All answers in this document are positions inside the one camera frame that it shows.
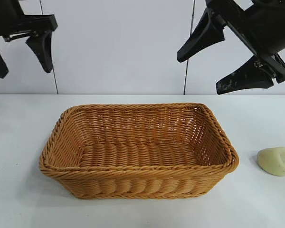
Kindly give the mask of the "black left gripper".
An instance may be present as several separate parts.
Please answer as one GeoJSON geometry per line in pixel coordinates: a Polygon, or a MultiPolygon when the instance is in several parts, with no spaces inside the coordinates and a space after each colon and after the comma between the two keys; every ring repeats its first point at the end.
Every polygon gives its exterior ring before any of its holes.
{"type": "MultiPolygon", "coordinates": [[[[51,55],[52,32],[58,27],[55,15],[25,14],[17,0],[0,0],[0,37],[5,41],[28,38],[26,44],[38,58],[46,73],[53,69],[51,55]]],[[[0,78],[9,70],[0,55],[0,78]]]]}

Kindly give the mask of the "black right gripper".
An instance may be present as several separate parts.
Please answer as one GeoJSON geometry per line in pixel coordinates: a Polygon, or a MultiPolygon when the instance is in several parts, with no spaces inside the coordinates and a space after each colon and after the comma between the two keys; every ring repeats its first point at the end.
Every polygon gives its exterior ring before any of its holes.
{"type": "Polygon", "coordinates": [[[181,63],[201,50],[225,40],[227,26],[253,53],[240,68],[216,83],[218,95],[245,89],[268,89],[285,81],[285,0],[254,0],[246,10],[233,0],[208,0],[208,8],[177,52],[181,63]]]}

